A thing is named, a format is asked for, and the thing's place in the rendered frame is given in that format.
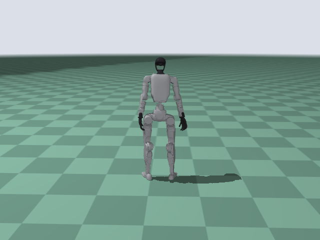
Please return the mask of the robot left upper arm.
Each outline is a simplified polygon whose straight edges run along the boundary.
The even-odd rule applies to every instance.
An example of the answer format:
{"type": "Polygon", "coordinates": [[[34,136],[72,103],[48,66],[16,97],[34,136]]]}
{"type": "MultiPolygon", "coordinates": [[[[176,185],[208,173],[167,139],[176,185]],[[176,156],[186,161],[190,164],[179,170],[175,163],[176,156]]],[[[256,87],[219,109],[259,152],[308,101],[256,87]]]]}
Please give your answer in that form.
{"type": "Polygon", "coordinates": [[[149,90],[149,82],[151,81],[151,75],[145,76],[143,79],[143,83],[142,83],[142,100],[147,100],[148,99],[148,90],[149,90]]]}

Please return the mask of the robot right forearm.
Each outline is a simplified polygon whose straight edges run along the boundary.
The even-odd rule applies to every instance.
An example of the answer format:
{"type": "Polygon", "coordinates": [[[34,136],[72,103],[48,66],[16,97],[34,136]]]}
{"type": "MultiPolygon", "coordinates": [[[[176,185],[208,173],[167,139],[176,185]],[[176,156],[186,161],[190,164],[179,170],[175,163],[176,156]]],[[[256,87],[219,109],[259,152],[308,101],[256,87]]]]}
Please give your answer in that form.
{"type": "MultiPolygon", "coordinates": [[[[180,96],[180,100],[178,100],[176,102],[176,105],[177,105],[177,111],[178,111],[178,115],[179,117],[182,117],[182,112],[184,112],[184,109],[183,109],[183,105],[182,105],[182,98],[181,98],[181,95],[180,96]]],[[[184,113],[185,114],[185,113],[184,113]]]]}

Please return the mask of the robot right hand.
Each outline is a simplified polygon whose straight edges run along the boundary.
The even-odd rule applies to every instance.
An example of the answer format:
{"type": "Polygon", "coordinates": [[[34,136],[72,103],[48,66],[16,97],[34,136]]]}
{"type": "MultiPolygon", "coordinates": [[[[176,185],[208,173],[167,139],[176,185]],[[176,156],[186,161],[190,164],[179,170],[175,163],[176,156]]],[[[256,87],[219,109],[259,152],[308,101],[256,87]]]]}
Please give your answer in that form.
{"type": "Polygon", "coordinates": [[[179,118],[180,118],[179,127],[180,127],[181,124],[182,124],[181,130],[183,131],[183,130],[185,130],[185,129],[187,128],[187,121],[186,121],[186,119],[185,119],[185,114],[184,114],[184,112],[182,112],[181,115],[182,115],[182,117],[179,116],[179,118]]]}

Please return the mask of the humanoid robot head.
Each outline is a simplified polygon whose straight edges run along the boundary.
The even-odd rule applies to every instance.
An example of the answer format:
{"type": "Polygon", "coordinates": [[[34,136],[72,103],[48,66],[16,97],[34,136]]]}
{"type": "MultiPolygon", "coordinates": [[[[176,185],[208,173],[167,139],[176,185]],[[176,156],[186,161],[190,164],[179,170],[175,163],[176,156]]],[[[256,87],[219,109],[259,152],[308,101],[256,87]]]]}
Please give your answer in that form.
{"type": "Polygon", "coordinates": [[[157,73],[156,74],[162,74],[164,75],[164,69],[165,69],[165,65],[166,65],[166,60],[163,58],[163,57],[158,57],[156,60],[155,60],[155,68],[156,68],[156,71],[157,73]],[[164,66],[163,69],[157,69],[157,66],[164,66]]]}

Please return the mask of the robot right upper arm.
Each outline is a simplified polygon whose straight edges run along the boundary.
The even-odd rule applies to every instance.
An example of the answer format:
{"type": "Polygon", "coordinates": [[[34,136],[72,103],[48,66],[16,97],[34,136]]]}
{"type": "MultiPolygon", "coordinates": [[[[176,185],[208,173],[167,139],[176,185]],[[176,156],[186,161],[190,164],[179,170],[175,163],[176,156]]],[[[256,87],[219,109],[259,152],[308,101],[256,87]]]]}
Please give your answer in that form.
{"type": "Polygon", "coordinates": [[[174,76],[170,76],[170,83],[173,84],[172,88],[173,88],[173,92],[174,92],[174,100],[178,101],[181,100],[180,99],[180,94],[179,94],[179,84],[178,84],[178,79],[174,76]]]}

